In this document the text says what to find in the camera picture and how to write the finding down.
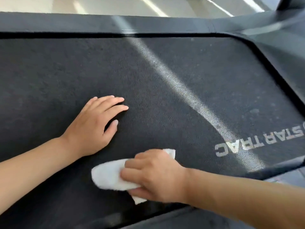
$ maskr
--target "person's left hand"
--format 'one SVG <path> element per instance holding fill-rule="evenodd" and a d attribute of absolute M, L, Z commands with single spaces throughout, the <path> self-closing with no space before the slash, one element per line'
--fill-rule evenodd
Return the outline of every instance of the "person's left hand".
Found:
<path fill-rule="evenodd" d="M 107 146 L 116 133 L 117 120 L 114 120 L 106 131 L 104 130 L 113 117 L 128 109 L 128 106 L 116 105 L 123 101 L 122 97 L 93 97 L 61 138 L 79 158 L 96 153 Z"/>

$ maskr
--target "person's right arm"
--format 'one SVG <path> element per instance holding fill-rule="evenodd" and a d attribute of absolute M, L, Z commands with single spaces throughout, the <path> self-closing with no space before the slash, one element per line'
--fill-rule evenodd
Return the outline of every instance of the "person's right arm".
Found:
<path fill-rule="evenodd" d="M 132 196 L 181 202 L 255 228 L 305 228 L 305 189 L 182 167 L 163 150 L 126 161 L 122 179 L 140 184 Z"/>

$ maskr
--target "forearm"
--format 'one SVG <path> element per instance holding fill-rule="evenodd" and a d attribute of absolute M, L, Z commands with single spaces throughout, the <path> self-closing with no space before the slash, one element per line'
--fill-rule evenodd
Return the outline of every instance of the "forearm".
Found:
<path fill-rule="evenodd" d="M 186 203 L 255 228 L 305 228 L 305 191 L 298 187 L 189 169 Z"/>
<path fill-rule="evenodd" d="M 61 138 L 0 163 L 0 214 L 78 157 Z"/>

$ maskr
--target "person's left arm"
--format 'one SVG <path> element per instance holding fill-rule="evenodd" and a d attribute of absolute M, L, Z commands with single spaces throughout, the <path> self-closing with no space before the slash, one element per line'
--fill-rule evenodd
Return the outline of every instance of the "person's left arm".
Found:
<path fill-rule="evenodd" d="M 118 121 L 104 129 L 113 117 L 128 109 L 116 105 L 122 101 L 124 98 L 114 96 L 92 98 L 61 137 L 1 162 L 0 214 L 54 173 L 108 145 Z"/>

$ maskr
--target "person's right hand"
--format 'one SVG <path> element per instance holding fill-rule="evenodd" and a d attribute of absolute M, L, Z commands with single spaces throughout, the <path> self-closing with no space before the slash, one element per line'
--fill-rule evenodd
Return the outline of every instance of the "person's right hand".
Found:
<path fill-rule="evenodd" d="M 142 187 L 129 190 L 132 196 L 161 202 L 184 202 L 187 169 L 164 150 L 139 153 L 125 162 L 121 178 Z"/>

